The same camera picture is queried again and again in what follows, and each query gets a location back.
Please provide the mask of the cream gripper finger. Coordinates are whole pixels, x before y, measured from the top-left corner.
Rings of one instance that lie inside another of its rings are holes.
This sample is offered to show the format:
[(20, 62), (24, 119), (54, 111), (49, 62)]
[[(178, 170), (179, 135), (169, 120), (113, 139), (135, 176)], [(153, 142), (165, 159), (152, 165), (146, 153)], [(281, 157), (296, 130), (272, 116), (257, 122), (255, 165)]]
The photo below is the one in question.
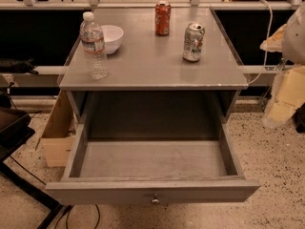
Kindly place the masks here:
[(282, 52), (282, 41), (286, 27), (287, 25), (284, 24), (278, 28), (272, 36), (261, 43), (260, 49), (265, 52)]

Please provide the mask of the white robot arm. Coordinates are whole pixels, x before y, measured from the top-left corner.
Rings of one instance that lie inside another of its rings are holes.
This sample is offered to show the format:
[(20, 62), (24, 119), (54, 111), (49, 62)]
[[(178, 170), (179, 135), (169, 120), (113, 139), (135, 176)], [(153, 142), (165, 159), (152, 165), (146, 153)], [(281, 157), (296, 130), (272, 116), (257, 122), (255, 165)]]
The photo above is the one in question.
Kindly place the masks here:
[(281, 52), (294, 64), (305, 64), (305, 3), (298, 7), (286, 24), (261, 43), (260, 49)]

